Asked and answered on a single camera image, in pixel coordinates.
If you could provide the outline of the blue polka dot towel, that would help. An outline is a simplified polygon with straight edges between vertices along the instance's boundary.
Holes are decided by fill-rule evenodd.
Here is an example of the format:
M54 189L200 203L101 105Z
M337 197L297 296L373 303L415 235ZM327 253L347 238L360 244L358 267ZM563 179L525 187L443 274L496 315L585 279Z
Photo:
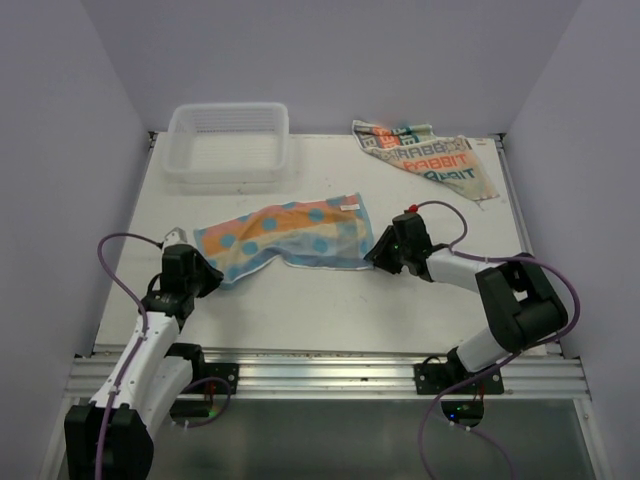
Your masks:
M197 249L230 289L277 258L292 267L359 271L374 235L360 194L267 206L193 231Z

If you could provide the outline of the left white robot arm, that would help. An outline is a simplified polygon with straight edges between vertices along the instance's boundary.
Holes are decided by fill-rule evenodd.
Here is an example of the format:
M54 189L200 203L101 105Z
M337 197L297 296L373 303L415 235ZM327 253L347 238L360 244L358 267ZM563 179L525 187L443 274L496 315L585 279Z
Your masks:
M85 405L64 419L72 479L144 479L154 458L154 438L176 399L219 387L197 344L178 340L195 302L222 283L223 275L189 244L163 249L161 271L135 301L134 331L112 372Z

